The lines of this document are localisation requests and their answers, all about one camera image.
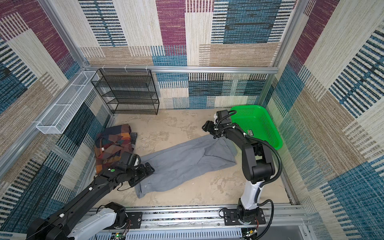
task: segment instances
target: green plastic basket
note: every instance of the green plastic basket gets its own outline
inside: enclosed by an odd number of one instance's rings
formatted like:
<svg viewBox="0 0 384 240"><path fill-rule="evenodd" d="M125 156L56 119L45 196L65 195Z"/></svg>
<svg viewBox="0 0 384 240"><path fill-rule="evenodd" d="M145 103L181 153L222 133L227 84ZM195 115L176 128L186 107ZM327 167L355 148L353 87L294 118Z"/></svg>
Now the green plastic basket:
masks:
<svg viewBox="0 0 384 240"><path fill-rule="evenodd" d="M232 122L239 124L244 132L251 135L249 130L252 130L253 137L267 141L276 149L283 146L283 140L265 108L259 105L246 105L236 106L231 110L237 111L231 116Z"/></svg>

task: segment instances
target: white wire basket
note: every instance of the white wire basket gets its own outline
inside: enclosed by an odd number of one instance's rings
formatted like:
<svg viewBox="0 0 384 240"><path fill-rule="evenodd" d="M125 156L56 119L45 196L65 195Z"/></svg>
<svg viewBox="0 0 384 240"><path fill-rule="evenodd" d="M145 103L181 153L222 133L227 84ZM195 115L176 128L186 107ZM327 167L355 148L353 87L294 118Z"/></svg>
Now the white wire basket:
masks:
<svg viewBox="0 0 384 240"><path fill-rule="evenodd" d="M65 90L63 95L51 107L37 124L37 129L44 134L62 134L73 119L88 94L92 81L98 81L96 71L84 71Z"/></svg>

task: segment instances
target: black wire rack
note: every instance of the black wire rack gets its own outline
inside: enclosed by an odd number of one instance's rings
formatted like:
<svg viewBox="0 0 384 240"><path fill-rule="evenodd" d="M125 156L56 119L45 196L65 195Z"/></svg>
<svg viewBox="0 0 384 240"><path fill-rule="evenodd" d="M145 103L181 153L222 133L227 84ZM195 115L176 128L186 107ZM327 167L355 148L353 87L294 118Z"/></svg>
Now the black wire rack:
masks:
<svg viewBox="0 0 384 240"><path fill-rule="evenodd" d="M159 97L150 70L99 69L92 81L113 114L156 114Z"/></svg>

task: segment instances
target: gray garment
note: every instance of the gray garment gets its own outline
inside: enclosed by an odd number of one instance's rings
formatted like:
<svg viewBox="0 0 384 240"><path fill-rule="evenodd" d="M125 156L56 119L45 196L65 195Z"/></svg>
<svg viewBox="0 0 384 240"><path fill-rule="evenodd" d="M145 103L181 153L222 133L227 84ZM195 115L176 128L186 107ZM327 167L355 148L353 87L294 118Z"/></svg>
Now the gray garment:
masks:
<svg viewBox="0 0 384 240"><path fill-rule="evenodd" d="M236 154L231 140L206 135L142 156L141 162L149 162L155 172L135 186L137 197L164 192L206 172L232 167Z"/></svg>

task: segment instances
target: patchwork carpet wall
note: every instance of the patchwork carpet wall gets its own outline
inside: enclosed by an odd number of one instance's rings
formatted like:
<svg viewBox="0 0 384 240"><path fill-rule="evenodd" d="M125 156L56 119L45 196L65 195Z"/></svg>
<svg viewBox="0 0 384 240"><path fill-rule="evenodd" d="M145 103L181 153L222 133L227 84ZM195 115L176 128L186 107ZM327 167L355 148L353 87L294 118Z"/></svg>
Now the patchwork carpet wall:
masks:
<svg viewBox="0 0 384 240"><path fill-rule="evenodd" d="M264 106L318 239L384 239L384 1L310 0Z"/></svg>
<svg viewBox="0 0 384 240"><path fill-rule="evenodd" d="M96 135L109 120L92 90L62 135L41 134L1 179L0 238L26 233L37 217L46 218L80 192L94 156Z"/></svg>
<svg viewBox="0 0 384 240"><path fill-rule="evenodd" d="M272 66L295 0L52 0L91 65ZM155 73L160 108L255 104L265 75Z"/></svg>
<svg viewBox="0 0 384 240"><path fill-rule="evenodd" d="M78 70L37 0L0 0L0 156Z"/></svg>

